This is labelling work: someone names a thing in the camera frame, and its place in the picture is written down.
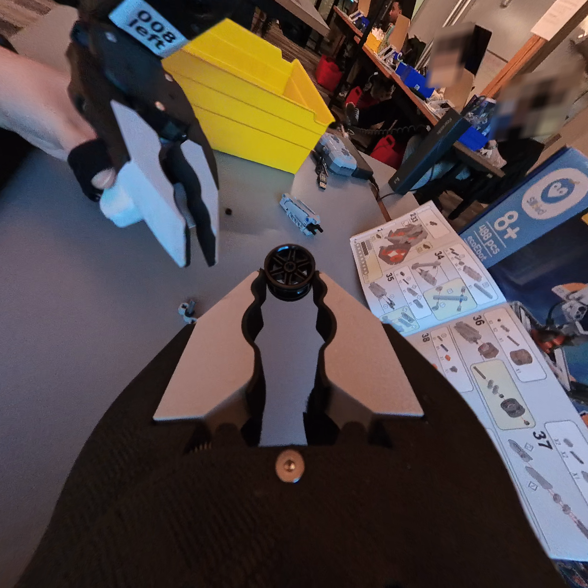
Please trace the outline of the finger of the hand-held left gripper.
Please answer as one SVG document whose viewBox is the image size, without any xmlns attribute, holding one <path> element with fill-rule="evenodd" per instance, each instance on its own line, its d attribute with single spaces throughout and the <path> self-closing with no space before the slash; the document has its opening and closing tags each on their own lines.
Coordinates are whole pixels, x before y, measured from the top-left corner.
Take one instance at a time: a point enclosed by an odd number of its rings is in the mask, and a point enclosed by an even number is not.
<svg viewBox="0 0 588 588">
<path fill-rule="evenodd" d="M 177 264 L 190 265 L 192 241 L 196 239 L 209 267 L 217 264 L 219 247 L 219 178 L 217 162 L 205 139 L 190 138 L 171 143 L 164 157 L 166 176 L 173 186 L 173 199 L 185 223 L 180 235 L 183 257 Z"/>
<path fill-rule="evenodd" d="M 187 222 L 160 164 L 159 136 L 133 109 L 115 100 L 111 107 L 130 159 L 110 189 L 110 219 L 119 228 L 143 221 L 173 261 L 186 267 Z"/>
</svg>

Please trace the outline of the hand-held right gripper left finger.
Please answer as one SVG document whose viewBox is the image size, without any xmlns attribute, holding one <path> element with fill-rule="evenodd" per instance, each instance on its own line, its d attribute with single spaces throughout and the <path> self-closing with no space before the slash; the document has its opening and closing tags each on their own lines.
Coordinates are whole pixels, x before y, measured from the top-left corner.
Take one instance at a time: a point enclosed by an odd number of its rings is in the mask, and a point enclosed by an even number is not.
<svg viewBox="0 0 588 588">
<path fill-rule="evenodd" d="M 197 319 L 155 422 L 198 420 L 209 434 L 231 424 L 247 445 L 259 445 L 266 382 L 255 340 L 266 294 L 266 274 L 259 269 Z"/>
</svg>

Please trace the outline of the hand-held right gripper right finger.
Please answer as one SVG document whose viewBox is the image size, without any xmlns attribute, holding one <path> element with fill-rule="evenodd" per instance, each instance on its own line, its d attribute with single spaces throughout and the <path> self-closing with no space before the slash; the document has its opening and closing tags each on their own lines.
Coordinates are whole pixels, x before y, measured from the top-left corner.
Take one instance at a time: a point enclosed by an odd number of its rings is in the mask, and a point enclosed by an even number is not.
<svg viewBox="0 0 588 588">
<path fill-rule="evenodd" d="M 383 422 L 424 411 L 383 323 L 325 272 L 312 282 L 323 340 L 304 411 L 307 444 L 334 445 L 343 428 L 376 435 Z"/>
</svg>

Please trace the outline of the black toy wheel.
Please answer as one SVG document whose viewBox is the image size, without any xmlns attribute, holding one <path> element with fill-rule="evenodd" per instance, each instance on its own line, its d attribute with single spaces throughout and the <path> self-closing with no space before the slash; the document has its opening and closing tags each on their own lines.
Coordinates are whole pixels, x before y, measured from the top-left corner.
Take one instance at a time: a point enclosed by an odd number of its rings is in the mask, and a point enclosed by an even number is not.
<svg viewBox="0 0 588 588">
<path fill-rule="evenodd" d="M 284 244 L 267 254 L 263 270 L 267 288 L 275 298 L 283 302 L 297 302 L 310 292 L 316 264 L 305 247 Z"/>
</svg>

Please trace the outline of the person's left hand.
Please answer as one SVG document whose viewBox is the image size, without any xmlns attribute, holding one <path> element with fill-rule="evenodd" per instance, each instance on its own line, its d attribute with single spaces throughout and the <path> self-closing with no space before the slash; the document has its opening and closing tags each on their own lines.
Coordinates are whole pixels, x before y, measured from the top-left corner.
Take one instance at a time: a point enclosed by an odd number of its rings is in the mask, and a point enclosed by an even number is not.
<svg viewBox="0 0 588 588">
<path fill-rule="evenodd" d="M 1 128 L 48 155 L 67 161 L 71 151 L 97 140 L 78 113 L 63 72 L 1 48 Z"/>
</svg>

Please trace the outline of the grey toy beam assembly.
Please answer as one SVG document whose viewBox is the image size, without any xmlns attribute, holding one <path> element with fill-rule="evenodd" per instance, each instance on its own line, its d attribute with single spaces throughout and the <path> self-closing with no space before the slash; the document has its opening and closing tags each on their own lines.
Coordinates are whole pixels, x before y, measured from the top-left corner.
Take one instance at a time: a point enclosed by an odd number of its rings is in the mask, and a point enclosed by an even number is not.
<svg viewBox="0 0 588 588">
<path fill-rule="evenodd" d="M 302 200 L 282 194 L 280 206 L 296 227 L 306 236 L 323 233 L 320 216 L 307 206 Z"/>
</svg>

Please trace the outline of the yellow plastic bin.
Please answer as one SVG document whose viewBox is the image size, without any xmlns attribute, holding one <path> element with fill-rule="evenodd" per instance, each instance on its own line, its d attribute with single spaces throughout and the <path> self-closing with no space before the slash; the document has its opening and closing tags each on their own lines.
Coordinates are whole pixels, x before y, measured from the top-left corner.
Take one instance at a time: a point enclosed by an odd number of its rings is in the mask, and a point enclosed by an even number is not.
<svg viewBox="0 0 588 588">
<path fill-rule="evenodd" d="M 295 174 L 334 121 L 297 59 L 227 18 L 162 65 L 216 151 Z"/>
</svg>

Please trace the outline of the instruction booklet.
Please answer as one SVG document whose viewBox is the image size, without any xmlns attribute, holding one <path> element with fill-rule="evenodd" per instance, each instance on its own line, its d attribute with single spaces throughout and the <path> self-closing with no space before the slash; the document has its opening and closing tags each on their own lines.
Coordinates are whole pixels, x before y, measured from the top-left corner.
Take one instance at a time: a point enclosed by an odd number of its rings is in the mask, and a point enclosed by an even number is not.
<svg viewBox="0 0 588 588">
<path fill-rule="evenodd" d="M 548 554 L 587 562 L 587 427 L 479 258 L 433 205 L 350 247 L 371 312 L 468 403 Z"/>
</svg>

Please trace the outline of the grey toy motor block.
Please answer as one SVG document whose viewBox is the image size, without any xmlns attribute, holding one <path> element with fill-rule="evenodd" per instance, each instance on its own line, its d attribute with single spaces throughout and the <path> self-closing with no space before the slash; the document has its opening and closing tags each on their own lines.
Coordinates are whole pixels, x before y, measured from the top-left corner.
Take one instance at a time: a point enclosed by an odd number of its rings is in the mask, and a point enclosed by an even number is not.
<svg viewBox="0 0 588 588">
<path fill-rule="evenodd" d="M 372 168 L 346 136 L 325 132 L 316 144 L 315 151 L 330 172 L 361 180 L 373 178 Z"/>
</svg>

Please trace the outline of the dark flat box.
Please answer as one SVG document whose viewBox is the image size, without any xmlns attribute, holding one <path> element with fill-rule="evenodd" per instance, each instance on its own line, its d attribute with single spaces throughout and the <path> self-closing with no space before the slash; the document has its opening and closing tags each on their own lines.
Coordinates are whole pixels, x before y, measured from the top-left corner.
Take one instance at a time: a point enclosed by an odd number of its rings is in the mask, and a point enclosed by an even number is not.
<svg viewBox="0 0 588 588">
<path fill-rule="evenodd" d="M 453 145 L 469 128 L 461 114 L 448 109 L 390 178 L 392 193 L 403 196 L 438 179 Z"/>
</svg>

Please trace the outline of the robot kit box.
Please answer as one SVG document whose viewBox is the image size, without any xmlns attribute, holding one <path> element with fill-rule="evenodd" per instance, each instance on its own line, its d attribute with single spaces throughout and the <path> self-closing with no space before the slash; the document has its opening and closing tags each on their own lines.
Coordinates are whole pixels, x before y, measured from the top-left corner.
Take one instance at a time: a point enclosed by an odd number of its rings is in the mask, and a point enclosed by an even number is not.
<svg viewBox="0 0 588 588">
<path fill-rule="evenodd" d="M 587 422 L 587 156 L 563 147 L 459 232 Z"/>
</svg>

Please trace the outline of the blue bin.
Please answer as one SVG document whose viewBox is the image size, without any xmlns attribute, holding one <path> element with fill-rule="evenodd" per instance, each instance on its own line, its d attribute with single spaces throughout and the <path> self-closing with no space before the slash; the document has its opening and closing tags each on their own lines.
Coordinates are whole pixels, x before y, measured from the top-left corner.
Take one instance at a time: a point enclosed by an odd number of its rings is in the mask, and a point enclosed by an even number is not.
<svg viewBox="0 0 588 588">
<path fill-rule="evenodd" d="M 460 136 L 458 142 L 471 151 L 479 151 L 484 148 L 489 139 L 476 128 L 470 126 L 466 132 Z"/>
<path fill-rule="evenodd" d="M 398 63 L 395 72 L 407 88 L 415 91 L 423 100 L 430 99 L 435 89 L 426 85 L 426 77 L 414 67 L 401 61 Z"/>
</svg>

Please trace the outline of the paper notice on post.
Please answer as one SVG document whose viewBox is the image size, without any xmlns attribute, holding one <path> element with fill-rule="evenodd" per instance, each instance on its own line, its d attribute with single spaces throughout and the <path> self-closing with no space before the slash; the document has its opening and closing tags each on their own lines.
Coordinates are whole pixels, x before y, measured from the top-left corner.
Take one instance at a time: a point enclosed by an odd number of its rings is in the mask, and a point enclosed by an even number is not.
<svg viewBox="0 0 588 588">
<path fill-rule="evenodd" d="M 577 1 L 555 1 L 531 29 L 531 34 L 551 40 L 577 11 Z"/>
</svg>

